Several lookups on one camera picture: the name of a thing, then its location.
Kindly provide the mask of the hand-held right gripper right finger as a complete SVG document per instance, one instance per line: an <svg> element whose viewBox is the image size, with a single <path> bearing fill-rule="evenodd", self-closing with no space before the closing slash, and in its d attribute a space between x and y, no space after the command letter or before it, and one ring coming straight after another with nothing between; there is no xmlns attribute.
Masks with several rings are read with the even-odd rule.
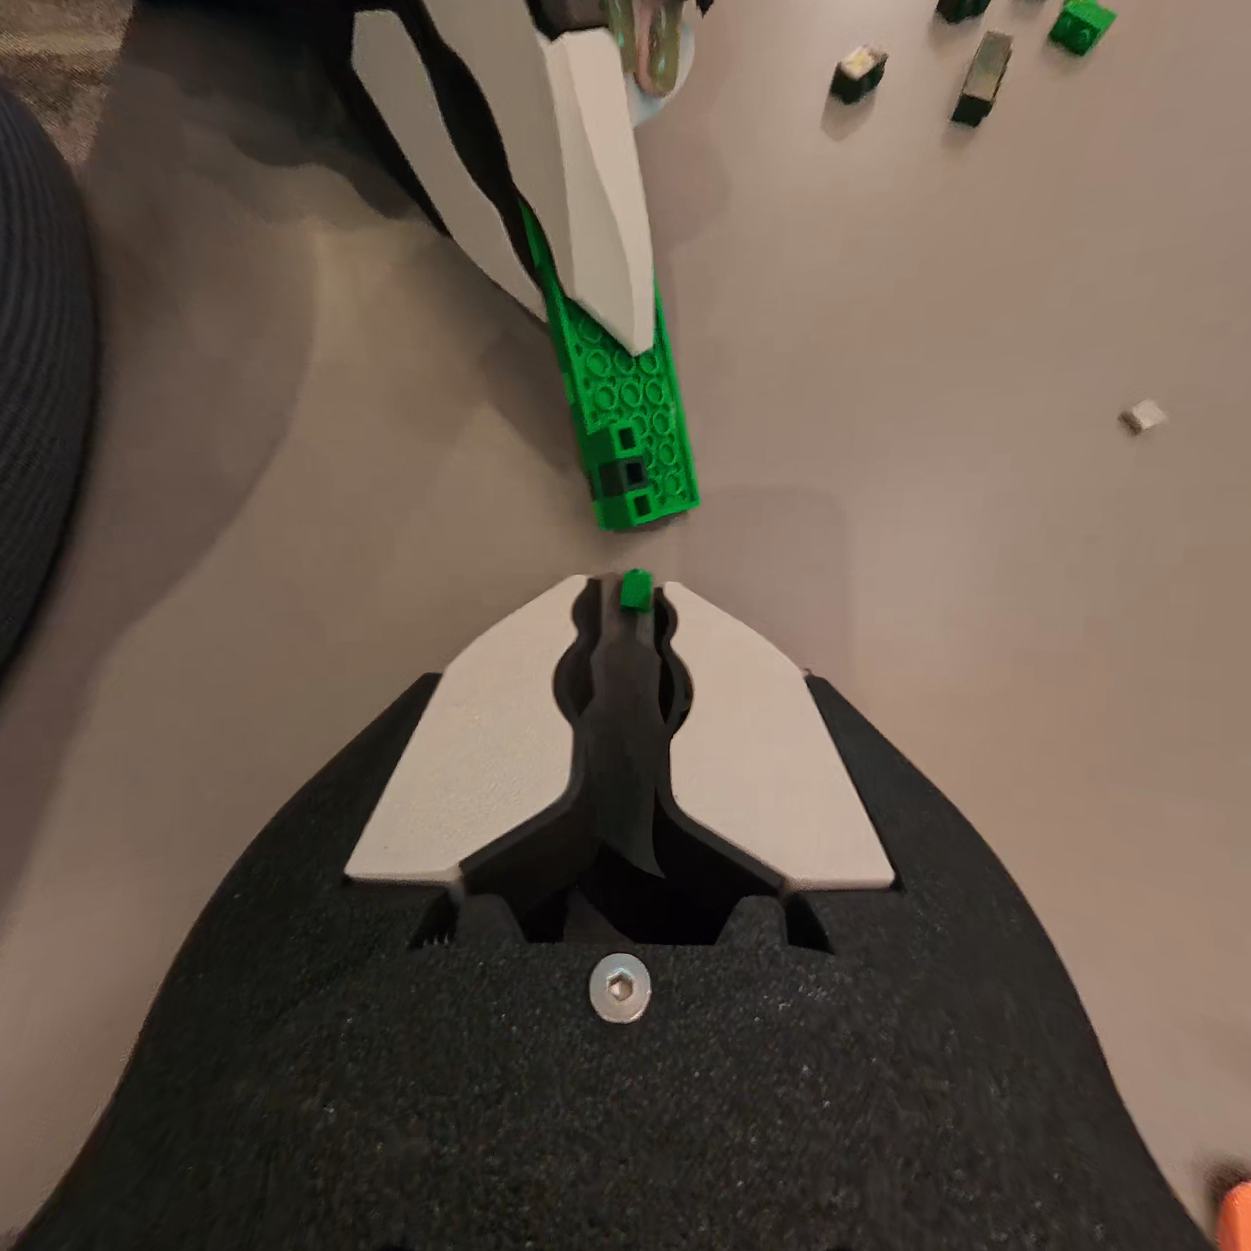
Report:
<svg viewBox="0 0 1251 1251"><path fill-rule="evenodd" d="M817 710L769 639L679 583L666 656L688 704L668 742L653 852L709 895L879 891L896 870Z"/></svg>

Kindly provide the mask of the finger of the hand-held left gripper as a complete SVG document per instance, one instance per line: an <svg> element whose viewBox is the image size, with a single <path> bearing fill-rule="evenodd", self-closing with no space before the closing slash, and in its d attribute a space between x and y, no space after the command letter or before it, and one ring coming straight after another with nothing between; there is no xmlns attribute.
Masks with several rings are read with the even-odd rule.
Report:
<svg viewBox="0 0 1251 1251"><path fill-rule="evenodd" d="M365 2L350 71L444 234L496 288L546 320L502 135L429 2Z"/></svg>
<svg viewBox="0 0 1251 1251"><path fill-rule="evenodd" d="M653 346L653 243L616 43L606 28L546 43L567 221L548 241L558 280L627 353Z"/></svg>

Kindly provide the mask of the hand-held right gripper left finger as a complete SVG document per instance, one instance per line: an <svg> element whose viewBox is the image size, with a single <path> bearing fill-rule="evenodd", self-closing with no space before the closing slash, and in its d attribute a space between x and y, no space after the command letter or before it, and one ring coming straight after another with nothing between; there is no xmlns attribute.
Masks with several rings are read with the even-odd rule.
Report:
<svg viewBox="0 0 1251 1251"><path fill-rule="evenodd" d="M345 863L350 883L461 893L476 857L571 798L601 588L565 577L446 665Z"/></svg>

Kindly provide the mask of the long green building plate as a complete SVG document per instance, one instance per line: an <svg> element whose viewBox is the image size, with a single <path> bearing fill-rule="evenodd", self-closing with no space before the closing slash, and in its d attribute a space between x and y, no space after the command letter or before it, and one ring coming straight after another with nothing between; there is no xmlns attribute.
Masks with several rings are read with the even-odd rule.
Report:
<svg viewBox="0 0 1251 1251"><path fill-rule="evenodd" d="M595 467L586 456L586 437L601 424L627 419L638 435L638 458L647 467L647 490L668 514L660 521L694 510L700 504L696 467L660 292L653 293L653 346L632 355L563 293L537 217L526 204L520 215L591 508L595 493L589 476Z"/></svg>

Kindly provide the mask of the person's left hand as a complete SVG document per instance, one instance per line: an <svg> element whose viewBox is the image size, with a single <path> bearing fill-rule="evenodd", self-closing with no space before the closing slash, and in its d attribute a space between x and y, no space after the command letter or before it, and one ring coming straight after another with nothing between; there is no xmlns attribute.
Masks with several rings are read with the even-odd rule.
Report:
<svg viewBox="0 0 1251 1251"><path fill-rule="evenodd" d="M651 99L670 96L679 77L685 2L603 2L623 73Z"/></svg>

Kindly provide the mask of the dark green brick pale top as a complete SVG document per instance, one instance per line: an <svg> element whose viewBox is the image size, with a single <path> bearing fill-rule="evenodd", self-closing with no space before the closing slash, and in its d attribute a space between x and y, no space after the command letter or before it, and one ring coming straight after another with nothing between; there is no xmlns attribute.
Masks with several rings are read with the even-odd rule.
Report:
<svg viewBox="0 0 1251 1251"><path fill-rule="evenodd" d="M858 45L836 62L830 96L845 105L862 101L881 82L886 60L884 49L871 43Z"/></svg>

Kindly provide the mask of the long dark green brick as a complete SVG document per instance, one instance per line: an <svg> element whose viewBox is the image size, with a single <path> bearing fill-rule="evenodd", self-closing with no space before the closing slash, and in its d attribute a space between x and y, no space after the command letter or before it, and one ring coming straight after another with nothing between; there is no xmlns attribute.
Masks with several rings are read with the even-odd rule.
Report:
<svg viewBox="0 0 1251 1251"><path fill-rule="evenodd" d="M1002 32L985 32L963 77L950 122L978 127L991 112L1010 64L1013 40Z"/></svg>

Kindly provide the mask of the bright green brick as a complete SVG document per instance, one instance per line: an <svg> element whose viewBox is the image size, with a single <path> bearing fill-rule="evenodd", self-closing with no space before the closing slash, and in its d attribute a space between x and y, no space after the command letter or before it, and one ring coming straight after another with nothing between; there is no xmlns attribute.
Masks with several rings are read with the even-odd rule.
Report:
<svg viewBox="0 0 1251 1251"><path fill-rule="evenodd" d="M1116 21L1116 12L1101 2L1062 2L1047 41L1067 54L1086 56Z"/></svg>

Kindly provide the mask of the person's dark ribbed clothing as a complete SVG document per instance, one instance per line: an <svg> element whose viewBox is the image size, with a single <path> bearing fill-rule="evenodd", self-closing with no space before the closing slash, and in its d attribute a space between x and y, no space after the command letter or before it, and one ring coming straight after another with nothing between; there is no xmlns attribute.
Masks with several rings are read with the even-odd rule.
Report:
<svg viewBox="0 0 1251 1251"><path fill-rule="evenodd" d="M63 547L100 377L93 232L70 166L1 88L1 671Z"/></svg>

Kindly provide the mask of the orange object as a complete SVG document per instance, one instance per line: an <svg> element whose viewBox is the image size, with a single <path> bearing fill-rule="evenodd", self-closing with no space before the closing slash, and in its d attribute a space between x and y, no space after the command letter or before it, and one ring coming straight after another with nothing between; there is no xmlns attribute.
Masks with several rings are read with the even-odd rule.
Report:
<svg viewBox="0 0 1251 1251"><path fill-rule="evenodd" d="M1211 1173L1207 1192L1215 1249L1249 1249L1249 1167Z"/></svg>

